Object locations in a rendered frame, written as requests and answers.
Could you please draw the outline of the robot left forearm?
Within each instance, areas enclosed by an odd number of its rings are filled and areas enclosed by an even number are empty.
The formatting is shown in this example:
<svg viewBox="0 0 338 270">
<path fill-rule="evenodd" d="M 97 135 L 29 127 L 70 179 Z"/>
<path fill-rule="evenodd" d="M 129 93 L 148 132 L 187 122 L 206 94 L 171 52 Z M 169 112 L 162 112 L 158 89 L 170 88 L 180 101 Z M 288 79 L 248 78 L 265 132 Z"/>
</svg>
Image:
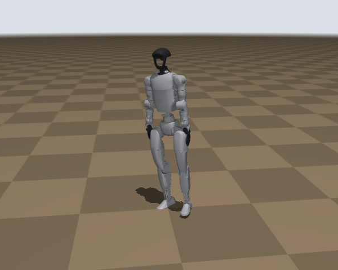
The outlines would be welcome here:
<svg viewBox="0 0 338 270">
<path fill-rule="evenodd" d="M 183 103 L 183 108 L 184 108 L 183 110 L 179 111 L 182 130 L 183 128 L 187 128 L 189 131 L 190 125 L 188 119 L 188 107 L 185 101 Z"/>
</svg>

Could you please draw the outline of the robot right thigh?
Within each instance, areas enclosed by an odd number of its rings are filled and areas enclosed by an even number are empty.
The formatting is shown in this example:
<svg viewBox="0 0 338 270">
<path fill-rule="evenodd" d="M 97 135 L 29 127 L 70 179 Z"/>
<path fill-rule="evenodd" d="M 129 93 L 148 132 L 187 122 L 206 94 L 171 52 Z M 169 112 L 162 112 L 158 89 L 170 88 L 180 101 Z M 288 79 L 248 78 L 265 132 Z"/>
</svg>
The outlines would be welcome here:
<svg viewBox="0 0 338 270">
<path fill-rule="evenodd" d="M 164 161 L 164 143 L 162 141 L 164 136 L 161 133 L 160 125 L 154 127 L 150 132 L 150 149 L 157 168 L 163 173 L 168 173 L 171 169 L 171 164 Z"/>
</svg>

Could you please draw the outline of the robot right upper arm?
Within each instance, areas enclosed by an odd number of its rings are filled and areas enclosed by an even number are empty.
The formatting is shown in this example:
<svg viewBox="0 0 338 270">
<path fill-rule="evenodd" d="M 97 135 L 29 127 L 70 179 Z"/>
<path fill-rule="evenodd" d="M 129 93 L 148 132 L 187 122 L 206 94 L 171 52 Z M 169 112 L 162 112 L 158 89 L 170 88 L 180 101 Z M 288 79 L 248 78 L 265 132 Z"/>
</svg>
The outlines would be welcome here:
<svg viewBox="0 0 338 270">
<path fill-rule="evenodd" d="M 150 77 L 147 76 L 144 79 L 144 84 L 145 84 L 145 89 L 146 89 L 146 95 L 147 98 L 144 102 L 144 106 L 148 108 L 153 108 L 155 106 L 154 100 L 153 100 L 153 94 L 152 94 L 152 89 L 151 89 L 151 83 L 150 83 Z"/>
</svg>

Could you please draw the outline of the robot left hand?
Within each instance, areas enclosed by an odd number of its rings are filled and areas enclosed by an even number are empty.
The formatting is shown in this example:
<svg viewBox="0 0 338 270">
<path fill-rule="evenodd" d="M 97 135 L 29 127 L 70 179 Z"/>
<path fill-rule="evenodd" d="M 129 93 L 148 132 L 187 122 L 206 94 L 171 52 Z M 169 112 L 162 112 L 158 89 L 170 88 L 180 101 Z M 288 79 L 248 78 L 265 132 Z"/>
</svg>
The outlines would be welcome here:
<svg viewBox="0 0 338 270">
<path fill-rule="evenodd" d="M 187 137 L 186 137 L 186 144 L 187 146 L 189 146 L 189 143 L 190 143 L 190 130 L 188 131 L 187 128 L 183 128 L 183 131 L 185 132 L 185 134 L 187 134 Z"/>
</svg>

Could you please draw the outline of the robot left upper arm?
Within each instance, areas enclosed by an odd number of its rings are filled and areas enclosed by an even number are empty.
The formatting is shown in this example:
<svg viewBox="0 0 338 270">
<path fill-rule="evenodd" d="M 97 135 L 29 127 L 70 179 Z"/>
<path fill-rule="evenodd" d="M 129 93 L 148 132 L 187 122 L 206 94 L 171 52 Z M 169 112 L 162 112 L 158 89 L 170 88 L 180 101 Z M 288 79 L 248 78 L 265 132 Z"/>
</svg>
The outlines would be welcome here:
<svg viewBox="0 0 338 270">
<path fill-rule="evenodd" d="M 177 95 L 179 101 L 176 102 L 176 108 L 183 110 L 183 103 L 186 102 L 186 77 L 183 75 L 173 75 L 174 84 L 177 86 Z"/>
</svg>

